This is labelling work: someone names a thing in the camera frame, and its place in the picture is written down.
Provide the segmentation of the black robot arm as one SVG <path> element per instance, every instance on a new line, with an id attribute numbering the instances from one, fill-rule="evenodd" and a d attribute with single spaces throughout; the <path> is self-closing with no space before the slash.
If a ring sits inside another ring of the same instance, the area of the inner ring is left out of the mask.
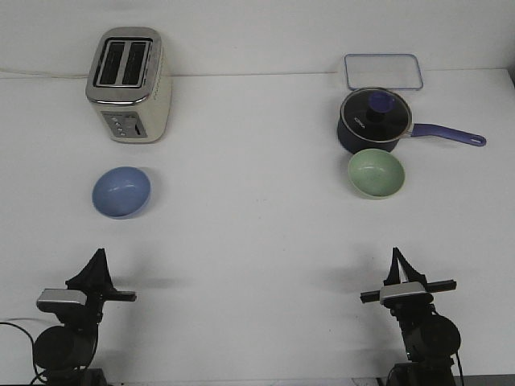
<path id="1" fill-rule="evenodd" d="M 360 294 L 362 303 L 379 302 L 396 318 L 407 361 L 393 365 L 386 385 L 454 385 L 452 366 L 459 359 L 458 327 L 439 314 L 434 294 L 455 290 L 454 280 L 429 282 L 407 261 L 399 248 L 392 251 L 387 278 L 379 290 Z"/>
<path id="2" fill-rule="evenodd" d="M 134 302 L 137 295 L 114 287 L 103 248 L 65 285 L 64 289 L 44 289 L 37 298 L 37 308 L 54 314 L 60 324 L 35 340 L 35 365 L 43 370 L 47 385 L 107 385 L 104 371 L 91 367 L 103 307 L 106 302 Z"/>

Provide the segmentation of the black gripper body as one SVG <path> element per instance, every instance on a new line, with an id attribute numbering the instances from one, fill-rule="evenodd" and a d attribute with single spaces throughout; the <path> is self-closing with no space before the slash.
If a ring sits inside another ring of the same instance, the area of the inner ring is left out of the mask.
<path id="1" fill-rule="evenodd" d="M 85 286 L 82 292 L 86 295 L 85 318 L 102 318 L 106 302 L 135 302 L 137 299 L 134 291 L 120 291 L 112 285 Z"/>
<path id="2" fill-rule="evenodd" d="M 363 304 L 379 302 L 389 309 L 394 316 L 400 314 L 433 314 L 435 293 L 452 291 L 457 288 L 457 281 L 433 281 L 422 284 L 420 281 L 400 281 L 387 283 L 383 281 L 378 290 L 365 291 L 360 294 Z"/>

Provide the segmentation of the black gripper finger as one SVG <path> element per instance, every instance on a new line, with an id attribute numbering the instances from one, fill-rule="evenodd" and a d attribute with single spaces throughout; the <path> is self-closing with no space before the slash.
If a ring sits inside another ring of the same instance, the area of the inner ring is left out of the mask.
<path id="1" fill-rule="evenodd" d="M 87 265 L 65 282 L 69 290 L 98 290 L 104 285 L 104 249 L 99 248 Z"/>
<path id="2" fill-rule="evenodd" d="M 398 253 L 398 263 L 402 267 L 403 273 L 407 281 L 414 282 L 417 281 L 421 284 L 426 284 L 427 279 L 426 276 L 419 271 L 417 271 L 403 256 L 401 252 Z"/>
<path id="3" fill-rule="evenodd" d="M 109 272 L 109 265 L 105 249 L 102 249 L 102 264 L 103 264 L 103 286 L 105 288 L 113 288 L 113 281 Z"/>
<path id="4" fill-rule="evenodd" d="M 397 285 L 401 283 L 400 271 L 399 271 L 399 257 L 401 252 L 397 247 L 393 248 L 392 260 L 389 268 L 389 273 L 384 280 L 384 286 Z"/>

